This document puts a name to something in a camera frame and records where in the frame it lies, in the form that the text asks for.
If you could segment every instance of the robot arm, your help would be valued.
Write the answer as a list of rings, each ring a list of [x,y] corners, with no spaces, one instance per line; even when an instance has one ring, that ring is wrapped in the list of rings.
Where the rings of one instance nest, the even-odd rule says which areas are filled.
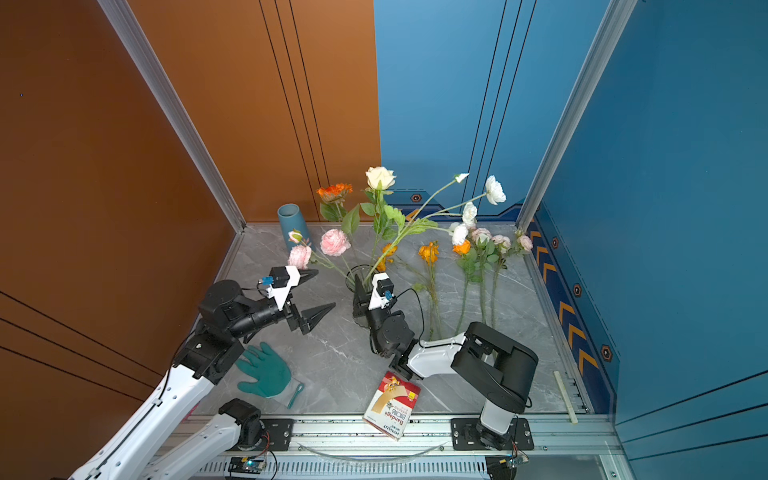
[[[266,296],[251,300],[240,285],[223,280],[212,285],[198,306],[201,321],[183,344],[157,388],[96,455],[71,475],[72,480],[186,479],[203,464],[234,445],[255,445],[261,437],[261,412],[239,399],[157,462],[147,465],[189,411],[227,374],[246,342],[263,327],[286,320],[291,330],[307,334],[336,305],[299,310],[290,289],[313,278],[317,270],[275,267],[265,277]]]
[[[448,339],[422,342],[415,339],[403,313],[392,312],[397,297],[386,273],[372,278],[367,293],[356,279],[355,311],[368,320],[371,345],[380,356],[392,356],[389,368],[404,379],[413,376],[458,373],[486,398],[478,431],[488,447],[502,449],[510,438],[515,414],[525,411],[538,357],[528,347],[480,322]]]

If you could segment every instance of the white rose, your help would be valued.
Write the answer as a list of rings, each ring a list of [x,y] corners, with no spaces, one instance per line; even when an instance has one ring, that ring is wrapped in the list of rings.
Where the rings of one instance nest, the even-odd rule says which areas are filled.
[[[366,172],[368,177],[368,186],[374,190],[386,190],[395,184],[397,178],[395,171],[387,170],[384,167],[371,167]]]
[[[473,227],[475,225],[475,217],[478,216],[478,208],[472,202],[467,202],[464,205],[464,211],[462,212],[462,221],[468,226]]]
[[[453,235],[451,237],[451,241],[454,245],[461,245],[464,243],[464,240],[467,240],[467,234],[469,233],[469,228],[461,223],[453,230]]]
[[[507,201],[507,196],[504,195],[502,185],[496,181],[496,176],[494,175],[491,175],[485,181],[485,192],[488,194],[488,201],[491,202],[491,205],[497,205]]]

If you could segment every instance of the blue wall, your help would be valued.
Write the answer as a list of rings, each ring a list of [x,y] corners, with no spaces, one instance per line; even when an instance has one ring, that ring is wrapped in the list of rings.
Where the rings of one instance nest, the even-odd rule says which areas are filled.
[[[768,2],[640,0],[545,195],[640,480],[766,474],[766,108]]]
[[[397,189],[431,194],[468,171],[439,203],[481,194],[489,174],[508,202],[481,214],[525,197],[607,4],[376,0],[382,165]]]

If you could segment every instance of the orange wall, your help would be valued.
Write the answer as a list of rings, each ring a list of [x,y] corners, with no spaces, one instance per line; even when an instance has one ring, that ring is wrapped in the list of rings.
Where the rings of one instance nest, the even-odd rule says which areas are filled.
[[[63,323],[0,295],[0,464],[66,478],[157,385],[233,230],[97,2],[0,18],[0,291]]]
[[[318,220],[314,190],[365,187],[381,163],[372,0],[129,3],[247,221],[289,202]]]

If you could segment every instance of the aluminum frame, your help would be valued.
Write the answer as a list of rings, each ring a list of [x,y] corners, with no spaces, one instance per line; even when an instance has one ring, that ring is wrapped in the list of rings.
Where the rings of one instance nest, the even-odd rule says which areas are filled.
[[[594,89],[598,86],[605,66],[614,53],[616,44],[619,42],[624,27],[627,26],[627,21],[632,15],[636,3],[637,0],[611,0],[605,11],[598,33],[594,36],[592,46],[589,48],[581,71],[576,78],[576,83],[571,90],[568,103],[565,104],[563,115],[554,130],[552,139],[549,141],[547,150],[531,183],[531,188],[528,190],[528,195],[525,196],[525,202],[520,209],[517,224],[523,231],[528,229],[528,224],[533,219],[541,199],[544,198],[549,182],[558,169],[565,149],[571,142],[581,116],[592,98]]]
[[[187,149],[187,153],[200,171],[200,175],[216,198],[230,225],[236,232],[243,231],[246,226],[245,217],[240,212],[230,189],[221,177],[214,159],[210,156],[203,139],[200,138],[131,7],[126,0],[98,0],[98,3],[144,81],[147,82],[157,103],[163,109],[179,140]]]

